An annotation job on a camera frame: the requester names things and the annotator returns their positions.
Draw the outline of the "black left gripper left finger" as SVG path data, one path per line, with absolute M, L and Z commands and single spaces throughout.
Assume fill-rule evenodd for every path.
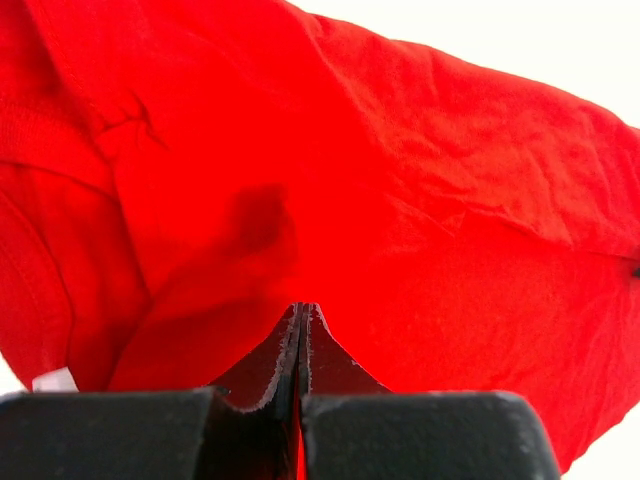
M 1 399 L 4 479 L 294 479 L 301 307 L 206 387 Z

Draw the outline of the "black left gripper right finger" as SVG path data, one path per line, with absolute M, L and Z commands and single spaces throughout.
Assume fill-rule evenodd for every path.
M 508 392 L 398 394 L 300 317 L 300 420 L 309 479 L 558 479 L 546 431 Z

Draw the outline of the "bright red t shirt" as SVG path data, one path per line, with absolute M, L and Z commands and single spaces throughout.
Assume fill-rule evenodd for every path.
M 202 386 L 296 301 L 396 392 L 506 390 L 567 470 L 639 401 L 639 132 L 284 1 L 1 5 L 1 352 Z

